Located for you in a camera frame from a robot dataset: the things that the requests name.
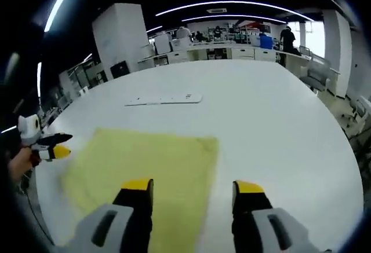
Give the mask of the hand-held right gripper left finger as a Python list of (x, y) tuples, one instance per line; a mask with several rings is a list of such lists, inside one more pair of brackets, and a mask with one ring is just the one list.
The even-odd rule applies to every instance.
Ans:
[(124, 182), (111, 204), (77, 225), (63, 252), (147, 252), (152, 231), (153, 179)]

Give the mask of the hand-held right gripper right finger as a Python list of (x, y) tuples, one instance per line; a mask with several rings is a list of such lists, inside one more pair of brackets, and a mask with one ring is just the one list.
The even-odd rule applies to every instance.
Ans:
[(258, 184), (232, 184), (232, 235), (236, 252), (318, 252), (308, 230), (282, 208), (274, 208)]

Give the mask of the person's left hand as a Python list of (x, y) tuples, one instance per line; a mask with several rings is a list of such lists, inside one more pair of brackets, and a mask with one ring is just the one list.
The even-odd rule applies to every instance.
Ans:
[(39, 163), (30, 147), (22, 147), (19, 153), (8, 163), (9, 175), (13, 182), (19, 182), (28, 170)]

